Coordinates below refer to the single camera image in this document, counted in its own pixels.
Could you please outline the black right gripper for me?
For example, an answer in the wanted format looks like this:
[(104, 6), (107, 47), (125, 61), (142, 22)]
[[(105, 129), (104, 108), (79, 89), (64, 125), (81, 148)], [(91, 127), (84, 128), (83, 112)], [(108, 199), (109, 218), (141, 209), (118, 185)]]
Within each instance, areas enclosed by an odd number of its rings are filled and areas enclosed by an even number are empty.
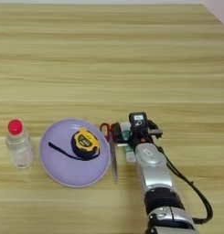
[(162, 137), (163, 131), (151, 120), (148, 121), (148, 127), (132, 127), (129, 137), (127, 131), (123, 131), (121, 125), (116, 122), (112, 125), (112, 139), (117, 144), (129, 144), (133, 149), (138, 144), (154, 142), (151, 135), (156, 139)]

